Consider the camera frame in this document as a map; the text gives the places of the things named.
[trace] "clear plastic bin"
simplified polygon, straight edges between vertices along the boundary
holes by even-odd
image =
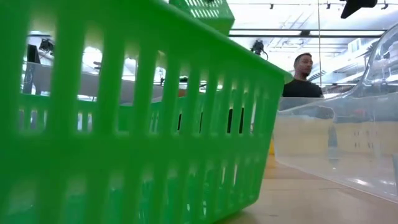
[[[359,84],[297,106],[283,99],[274,130],[279,162],[398,203],[398,26],[377,43]]]

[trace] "wooden table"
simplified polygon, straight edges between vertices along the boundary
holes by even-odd
[[[278,164],[270,156],[260,199],[218,224],[396,224],[398,204]]]

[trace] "person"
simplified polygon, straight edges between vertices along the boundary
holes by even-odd
[[[312,55],[304,53],[294,60],[293,81],[284,87],[283,97],[323,98],[322,89],[307,80],[312,70]]]

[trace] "black shirt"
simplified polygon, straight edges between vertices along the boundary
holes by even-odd
[[[285,85],[283,97],[302,97],[302,98],[320,98],[323,96],[322,89],[309,81],[293,79]]]

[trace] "green plastic basket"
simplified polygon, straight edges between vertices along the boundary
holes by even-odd
[[[235,18],[226,0],[170,0],[183,12],[228,35]]]
[[[212,223],[257,200],[287,72],[161,1],[3,1],[0,25],[0,223]],[[22,95],[26,35],[49,27],[50,97]],[[100,39],[98,100],[78,101],[85,42]],[[134,106],[119,106],[131,52]],[[151,104],[158,64],[164,95]],[[183,71],[187,97],[178,99]]]

